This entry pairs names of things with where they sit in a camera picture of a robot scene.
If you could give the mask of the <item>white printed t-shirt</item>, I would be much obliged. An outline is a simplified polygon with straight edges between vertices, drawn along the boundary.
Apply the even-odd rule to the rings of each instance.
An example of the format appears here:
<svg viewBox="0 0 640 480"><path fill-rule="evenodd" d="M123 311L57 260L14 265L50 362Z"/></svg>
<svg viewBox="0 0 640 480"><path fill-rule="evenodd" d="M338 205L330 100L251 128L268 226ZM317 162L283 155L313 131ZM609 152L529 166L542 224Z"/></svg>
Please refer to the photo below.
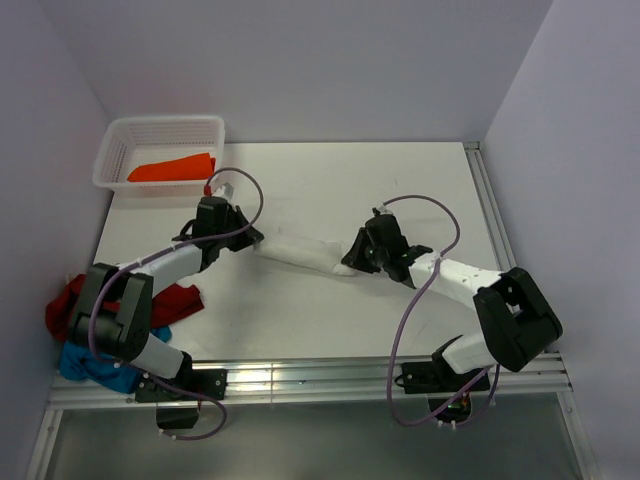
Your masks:
<svg viewBox="0 0 640 480"><path fill-rule="evenodd" d="M341 263L346 251L338 242L304 237L265 238L254 247L262 258L335 276L353 276L355 270Z"/></svg>

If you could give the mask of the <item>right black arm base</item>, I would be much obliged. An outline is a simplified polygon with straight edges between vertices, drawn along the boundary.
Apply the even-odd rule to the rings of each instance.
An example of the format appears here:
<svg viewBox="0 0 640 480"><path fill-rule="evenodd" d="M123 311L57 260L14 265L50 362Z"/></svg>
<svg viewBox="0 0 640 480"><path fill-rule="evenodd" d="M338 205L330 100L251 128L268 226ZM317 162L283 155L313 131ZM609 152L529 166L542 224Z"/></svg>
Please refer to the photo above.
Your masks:
<svg viewBox="0 0 640 480"><path fill-rule="evenodd" d="M401 373L393 382L407 395L418 394L455 394L459 397L449 401L447 399L429 399L429 420L438 426L448 425L452 429L472 422L489 408L497 390L500 370L494 379L489 380L489 368L473 369L464 374L457 374L446 365L435 361L405 362L401 364ZM473 392L487 392L488 395L482 406L475 410L471 399Z"/></svg>

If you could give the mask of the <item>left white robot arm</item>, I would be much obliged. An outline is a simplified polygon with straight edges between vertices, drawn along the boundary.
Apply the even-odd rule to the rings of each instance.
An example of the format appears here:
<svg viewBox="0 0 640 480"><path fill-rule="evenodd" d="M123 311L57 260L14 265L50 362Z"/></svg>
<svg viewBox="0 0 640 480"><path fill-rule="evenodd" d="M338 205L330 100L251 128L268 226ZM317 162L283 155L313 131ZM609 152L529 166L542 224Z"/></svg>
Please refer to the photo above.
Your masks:
<svg viewBox="0 0 640 480"><path fill-rule="evenodd" d="M159 378L159 388L183 399L195 386L192 358L151 334L153 300L177 281L210 267L223 250L239 252L264 235L240 207L218 196L201 198L165 249L120 266L94 264L69 322L68 341Z"/></svg>

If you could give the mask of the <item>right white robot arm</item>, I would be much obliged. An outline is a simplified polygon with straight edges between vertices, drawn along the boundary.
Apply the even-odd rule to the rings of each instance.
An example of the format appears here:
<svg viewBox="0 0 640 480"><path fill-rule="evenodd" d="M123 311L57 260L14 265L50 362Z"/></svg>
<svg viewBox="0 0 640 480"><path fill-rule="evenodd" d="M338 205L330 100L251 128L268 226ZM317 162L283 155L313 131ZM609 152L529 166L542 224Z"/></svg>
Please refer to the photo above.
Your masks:
<svg viewBox="0 0 640 480"><path fill-rule="evenodd" d="M480 331L449 340L431 356L433 378L452 390L477 369L501 366L521 371L563 334L562 325L524 269L486 270L455 260L423 245L411 245L396 217L376 213L361 227L341 260L353 270L388 277L417 293L402 314L392 343L394 359L412 310L434 291L476 313Z"/></svg>

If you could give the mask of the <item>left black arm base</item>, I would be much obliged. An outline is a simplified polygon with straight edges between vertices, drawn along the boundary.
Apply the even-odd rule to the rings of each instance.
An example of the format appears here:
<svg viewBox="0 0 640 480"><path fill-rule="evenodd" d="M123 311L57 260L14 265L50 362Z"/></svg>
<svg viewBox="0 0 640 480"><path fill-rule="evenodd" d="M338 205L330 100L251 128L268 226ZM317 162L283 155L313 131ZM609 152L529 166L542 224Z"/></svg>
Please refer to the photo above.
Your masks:
<svg viewBox="0 0 640 480"><path fill-rule="evenodd" d="M142 379L134 394L138 404L156 406L156 425L163 432L192 429L205 404L221 408L222 423L226 422L225 398L228 371L223 368L196 369L186 380Z"/></svg>

